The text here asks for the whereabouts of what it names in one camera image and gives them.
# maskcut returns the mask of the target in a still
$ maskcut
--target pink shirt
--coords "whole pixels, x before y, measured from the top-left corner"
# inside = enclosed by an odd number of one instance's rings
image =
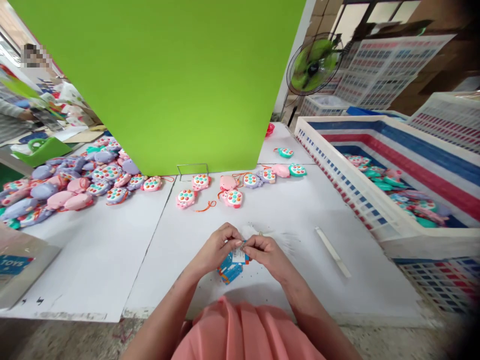
[[[285,311],[233,305],[225,296],[207,306],[172,360],[325,360]]]

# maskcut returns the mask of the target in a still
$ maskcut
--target blue tag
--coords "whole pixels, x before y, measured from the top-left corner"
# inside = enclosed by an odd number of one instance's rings
[[[0,255],[0,275],[18,275],[33,260],[33,257]]]

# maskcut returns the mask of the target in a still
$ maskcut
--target hand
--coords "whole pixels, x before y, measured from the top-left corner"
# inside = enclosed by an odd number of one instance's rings
[[[20,115],[18,115],[20,120],[36,120],[37,118],[32,114],[30,110],[23,111]]]
[[[188,268],[202,277],[218,268],[229,252],[240,247],[242,243],[242,236],[237,228],[226,222],[210,235],[188,264]]]
[[[266,267],[279,283],[284,284],[297,274],[297,270],[280,246],[271,237],[253,235],[243,245],[243,251],[250,258]]]

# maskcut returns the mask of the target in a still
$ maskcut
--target green board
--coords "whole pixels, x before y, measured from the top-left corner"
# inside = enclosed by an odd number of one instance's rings
[[[149,176],[255,167],[305,0],[9,0]]]

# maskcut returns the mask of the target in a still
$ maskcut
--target electric fan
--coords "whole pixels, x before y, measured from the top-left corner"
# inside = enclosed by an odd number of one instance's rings
[[[288,88],[297,95],[293,102],[324,88],[337,73],[343,56],[342,34],[322,32],[315,35],[311,42],[302,45],[291,58],[286,71]],[[295,105],[293,108],[288,126],[297,107]]]

